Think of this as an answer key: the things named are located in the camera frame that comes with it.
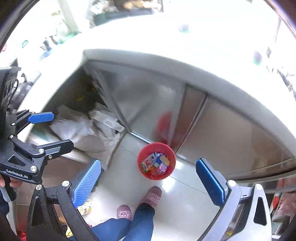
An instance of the black handle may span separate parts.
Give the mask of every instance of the black handle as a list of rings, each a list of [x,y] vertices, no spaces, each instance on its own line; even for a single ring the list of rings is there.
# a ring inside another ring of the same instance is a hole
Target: black handle
[[[17,194],[14,191],[14,189],[10,186],[10,178],[6,175],[2,175],[2,178],[4,179],[5,182],[5,187],[0,188],[2,192],[2,196],[6,202],[12,202],[16,199]]]

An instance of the white countertop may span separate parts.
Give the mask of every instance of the white countertop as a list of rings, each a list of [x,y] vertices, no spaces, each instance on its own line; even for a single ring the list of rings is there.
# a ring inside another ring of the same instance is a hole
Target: white countertop
[[[296,156],[296,101],[278,74],[252,62],[250,39],[225,39],[208,27],[180,33],[164,15],[126,18],[81,33],[42,61],[19,110],[42,112],[87,59],[172,76],[211,94],[258,123]],[[25,141],[32,125],[18,137]]]

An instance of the red bucket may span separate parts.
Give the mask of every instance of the red bucket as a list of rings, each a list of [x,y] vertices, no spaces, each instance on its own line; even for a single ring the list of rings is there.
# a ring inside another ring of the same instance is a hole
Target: red bucket
[[[151,175],[149,173],[143,173],[140,165],[141,165],[142,161],[144,161],[153,152],[159,152],[159,153],[165,154],[167,156],[167,159],[170,161],[170,165],[164,174]],[[172,172],[176,166],[176,156],[175,156],[173,150],[168,145],[163,144],[161,142],[154,142],[154,143],[148,144],[147,146],[144,146],[142,148],[142,150],[140,151],[140,153],[138,155],[137,164],[138,164],[138,168],[139,168],[140,173],[144,177],[146,177],[150,180],[158,181],[158,180],[165,179],[169,175],[172,174]]]

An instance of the pink slipper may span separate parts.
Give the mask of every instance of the pink slipper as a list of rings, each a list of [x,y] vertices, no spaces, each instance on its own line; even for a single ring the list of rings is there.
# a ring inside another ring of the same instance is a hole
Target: pink slipper
[[[117,219],[125,218],[131,221],[131,209],[128,205],[121,205],[117,209]]]
[[[155,209],[161,198],[161,195],[161,189],[159,187],[154,186],[149,189],[149,191],[146,193],[145,197],[142,199],[140,204],[147,203]]]

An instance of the blue object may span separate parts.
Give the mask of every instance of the blue object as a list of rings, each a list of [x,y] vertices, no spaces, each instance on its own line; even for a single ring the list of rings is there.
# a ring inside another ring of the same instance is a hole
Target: blue object
[[[32,124],[36,124],[36,123],[52,121],[53,119],[54,119],[54,114],[52,112],[43,112],[43,113],[31,114],[28,117],[28,122],[31,122]]]
[[[97,159],[85,173],[77,187],[73,191],[72,203],[75,208],[85,203],[92,188],[101,174],[101,162]]]
[[[219,207],[223,207],[226,202],[224,189],[202,159],[196,161],[195,170],[205,186],[212,202]]]
[[[151,241],[153,233],[153,216],[155,210],[147,203],[137,208],[132,221],[125,218],[110,218],[97,226],[91,227],[92,232],[100,241]]]

